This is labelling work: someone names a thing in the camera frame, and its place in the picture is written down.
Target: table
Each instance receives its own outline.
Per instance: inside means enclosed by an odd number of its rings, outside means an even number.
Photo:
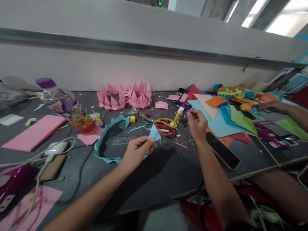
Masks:
[[[169,110],[146,108],[145,111],[159,117],[174,118],[177,107],[175,103],[167,100],[169,94],[175,92],[154,92],[152,96],[152,106],[155,107],[155,101],[165,101],[169,103]],[[96,92],[74,92],[80,103],[85,108],[88,114],[100,112],[103,115],[104,109],[98,106],[98,99]],[[0,118],[8,114],[17,114],[24,116],[25,119],[10,126],[0,127],[0,145],[8,142],[10,139],[27,129],[24,124],[29,118],[41,119],[45,115],[52,115],[52,111],[47,107],[33,112],[33,110],[40,104],[38,98],[27,100],[23,103],[10,107],[0,112]],[[110,123],[111,118],[117,118],[119,115],[124,117],[129,116],[131,106],[126,106],[120,112],[110,111],[106,112],[104,122]],[[267,119],[277,121],[286,117],[285,115],[271,113],[267,115]],[[124,122],[118,126],[113,126],[107,135],[106,147],[104,148],[105,157],[123,156],[126,150],[126,145],[112,145],[113,136],[124,135],[148,135],[150,132],[144,129],[138,129],[128,132],[142,124],[145,124],[138,118],[134,124],[130,123],[125,129]],[[189,127],[186,119],[181,117],[178,126],[177,134],[179,137],[166,138],[162,137],[161,143],[158,142],[158,148],[154,150],[152,155],[149,155],[141,165],[125,180],[119,187],[112,199],[108,202],[105,208],[97,217],[96,221],[102,221],[117,214],[127,213],[133,210],[144,208],[153,204],[157,204],[166,200],[176,199],[187,196],[196,192],[202,182],[202,172],[198,159],[198,154],[194,142],[191,141],[192,137],[189,133]],[[288,134],[282,128],[272,125],[271,129],[275,130],[278,134]],[[21,152],[9,149],[0,150],[0,163],[14,163],[21,162],[28,158],[33,157],[35,154],[46,149],[50,143],[58,142],[68,136],[77,136],[77,133],[70,127],[58,130],[58,132],[48,137],[44,142],[38,145],[32,152]],[[187,146],[181,147],[172,143],[171,141],[178,141],[178,143]],[[231,181],[243,179],[254,174],[273,170],[278,168],[272,157],[266,152],[264,147],[259,143],[255,137],[250,136],[251,144],[245,144],[237,140],[233,140],[229,148],[241,159],[241,163],[236,170],[229,170],[222,162],[221,165],[226,171],[227,176]],[[276,160],[285,166],[297,161],[308,159],[306,150],[308,143],[300,142],[298,146],[294,146],[284,151],[273,151],[267,146]],[[68,154],[69,158],[66,159],[65,164],[59,174],[59,178],[65,176],[62,182],[57,179],[44,182],[44,185],[50,186],[63,191],[62,196],[54,205],[43,222],[40,224],[38,230],[41,230],[51,220],[53,220],[61,211],[73,203],[78,197],[89,190],[99,179],[108,174],[117,164],[107,164],[101,159],[93,156],[94,148],[92,146],[84,146],[83,142],[77,139],[77,143],[73,150]],[[5,217],[6,213],[0,215],[0,219]]]

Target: plastic bottle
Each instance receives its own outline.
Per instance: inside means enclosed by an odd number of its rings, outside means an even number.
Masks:
[[[180,107],[174,117],[174,122],[177,123],[180,120],[181,115],[183,114],[184,108]]]
[[[89,134],[96,128],[95,122],[86,115],[71,91],[57,88],[51,78],[40,78],[35,82],[44,89],[39,96],[41,101],[54,113],[70,121],[76,132]]]

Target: hand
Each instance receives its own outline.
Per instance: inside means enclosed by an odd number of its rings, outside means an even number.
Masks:
[[[128,174],[131,174],[141,163],[144,154],[153,151],[156,147],[154,138],[149,139],[149,136],[140,136],[130,140],[119,166]]]
[[[288,105],[286,103],[283,103],[278,100],[270,101],[268,103],[262,104],[261,106],[258,107],[258,111],[264,111],[268,108],[274,108],[278,111],[281,112],[286,112],[289,110],[289,108],[292,107],[291,105]]]
[[[206,129],[208,121],[199,110],[189,110],[187,112],[190,133],[195,141],[206,141]]]

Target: pink paper crown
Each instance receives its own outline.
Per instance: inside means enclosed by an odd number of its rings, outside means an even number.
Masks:
[[[119,103],[113,98],[112,95],[119,95]],[[126,103],[129,103],[129,105],[134,108],[145,108],[146,106],[151,105],[152,90],[148,83],[145,86],[143,82],[140,83],[138,88],[135,83],[133,89],[132,86],[130,86],[126,91],[121,85],[118,89],[116,85],[112,87],[108,84],[108,90],[101,86],[97,92],[97,98],[99,101],[99,106],[105,108],[106,110],[123,109]]]

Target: ruler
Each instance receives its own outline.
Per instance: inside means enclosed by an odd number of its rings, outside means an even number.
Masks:
[[[132,139],[135,139],[137,136],[118,136],[114,137],[112,140],[112,145],[128,144]]]

